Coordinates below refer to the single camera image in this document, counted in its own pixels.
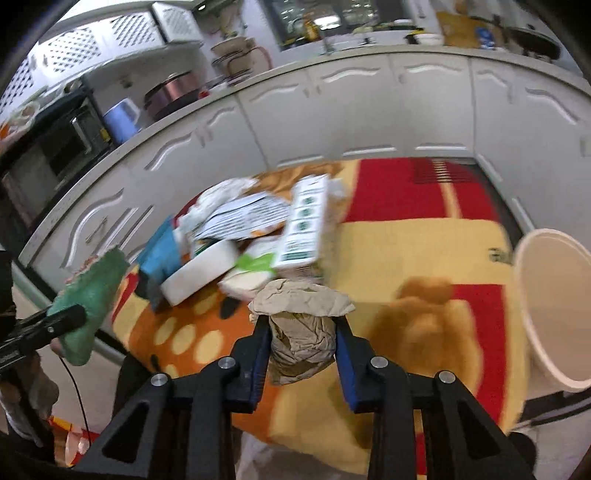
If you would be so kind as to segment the brown paper bag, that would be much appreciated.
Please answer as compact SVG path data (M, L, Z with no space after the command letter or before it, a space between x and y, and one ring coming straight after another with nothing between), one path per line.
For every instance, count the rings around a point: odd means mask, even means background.
M334 361L335 318L355 310L349 296L308 281L276 279L249 303L249 320L269 318L270 381L277 386L311 378Z

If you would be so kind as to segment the blue trash bag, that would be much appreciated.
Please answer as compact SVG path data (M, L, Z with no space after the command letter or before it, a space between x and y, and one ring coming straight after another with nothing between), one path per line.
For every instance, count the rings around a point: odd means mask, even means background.
M140 274L156 285L162 284L181 267L171 216L156 229L136 261Z

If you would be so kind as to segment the white printed snack packet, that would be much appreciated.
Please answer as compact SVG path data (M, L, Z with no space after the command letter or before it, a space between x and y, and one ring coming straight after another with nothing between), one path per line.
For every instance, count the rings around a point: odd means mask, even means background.
M254 193L219 206L187 236L189 240L255 239L282 228L289 214L286 199L269 192Z

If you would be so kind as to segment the white plastic trash bin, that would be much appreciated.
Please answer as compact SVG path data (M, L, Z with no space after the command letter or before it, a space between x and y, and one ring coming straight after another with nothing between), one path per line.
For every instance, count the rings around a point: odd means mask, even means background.
M590 252L555 229L518 243L513 272L530 355L559 391L590 388Z

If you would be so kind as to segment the white kitchen cabinets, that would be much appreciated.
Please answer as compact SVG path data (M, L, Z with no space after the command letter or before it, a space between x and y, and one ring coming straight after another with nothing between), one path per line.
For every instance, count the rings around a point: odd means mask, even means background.
M374 47L291 63L152 124L92 167L19 262L59 288L112 245L136 256L223 179L335 159L478 162L524 231L590 241L590 86L506 52Z

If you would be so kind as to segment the black microwave oven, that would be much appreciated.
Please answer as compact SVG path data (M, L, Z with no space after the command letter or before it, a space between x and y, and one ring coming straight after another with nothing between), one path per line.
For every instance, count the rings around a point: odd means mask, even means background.
M1 157L1 246L17 256L59 198L114 148L90 94L41 110Z

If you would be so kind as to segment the green white plastic wrapper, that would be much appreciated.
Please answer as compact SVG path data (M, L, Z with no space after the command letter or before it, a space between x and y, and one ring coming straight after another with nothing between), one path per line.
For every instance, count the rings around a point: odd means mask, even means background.
M238 257L235 267L218 282L219 290L233 299L252 301L266 284L276 279L273 259L279 242L279 236L253 240Z

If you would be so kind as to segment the black frying pan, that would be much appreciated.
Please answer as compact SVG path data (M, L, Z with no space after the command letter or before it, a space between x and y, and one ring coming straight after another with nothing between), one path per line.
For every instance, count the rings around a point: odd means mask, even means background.
M560 45L537 30L506 27L505 32L522 49L524 56L533 54L535 57L547 57L550 61L560 58Z

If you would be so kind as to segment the wooden cutting board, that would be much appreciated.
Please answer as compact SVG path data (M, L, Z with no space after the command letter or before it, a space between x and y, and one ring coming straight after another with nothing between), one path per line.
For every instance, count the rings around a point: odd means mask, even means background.
M473 49L481 47L477 29L487 28L486 22L445 11L437 12L436 15L446 46Z

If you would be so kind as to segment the dish drying rack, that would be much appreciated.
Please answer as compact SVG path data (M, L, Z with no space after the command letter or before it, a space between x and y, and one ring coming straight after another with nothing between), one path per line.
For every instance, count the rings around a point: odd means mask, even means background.
M263 46L252 37L235 36L222 40L211 47L212 68L222 81L240 83L252 76L273 69L273 59Z

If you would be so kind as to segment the green scouring sponge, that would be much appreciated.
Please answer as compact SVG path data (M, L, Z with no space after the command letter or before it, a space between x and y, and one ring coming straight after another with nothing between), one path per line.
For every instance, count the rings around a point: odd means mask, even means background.
M62 356L70 364L82 366L90 359L95 333L112 312L119 285L128 267L125 255L117 247L108 249L102 255L92 256L67 282L48 309L48 315L74 305L84 309L83 324L59 337Z

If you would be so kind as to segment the green white medicine box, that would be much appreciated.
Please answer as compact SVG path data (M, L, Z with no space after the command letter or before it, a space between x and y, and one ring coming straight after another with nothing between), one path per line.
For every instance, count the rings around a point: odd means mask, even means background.
M335 228L347 200L345 185L329 174L297 181L290 215L271 264L280 277L311 278L322 283L332 260Z

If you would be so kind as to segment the colourful patterned blanket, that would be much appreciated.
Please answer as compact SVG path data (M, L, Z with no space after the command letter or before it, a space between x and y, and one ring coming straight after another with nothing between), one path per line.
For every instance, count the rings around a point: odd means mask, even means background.
M405 370L453 371L508 433L523 411L527 347L510 263L511 246L483 185L468 167L443 160L394 158L326 162L257 175L252 192L290 199L308 174L346 187L339 202L328 285L349 295L353 334ZM138 267L119 287L112 329L152 372L153 358L172 378L197 373L252 333L246 303L221 319L222 293L207 286L179 306L154 313L132 293ZM353 415L337 366L311 379L264 386L252 415L233 426L266 444L366 474L370 415Z

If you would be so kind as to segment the white foam block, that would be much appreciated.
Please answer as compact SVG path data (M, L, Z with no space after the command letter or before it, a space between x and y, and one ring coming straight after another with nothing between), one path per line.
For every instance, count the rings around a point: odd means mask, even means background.
M171 306L176 306L193 293L235 267L239 252L235 243L221 240L206 247L168 277L160 289Z

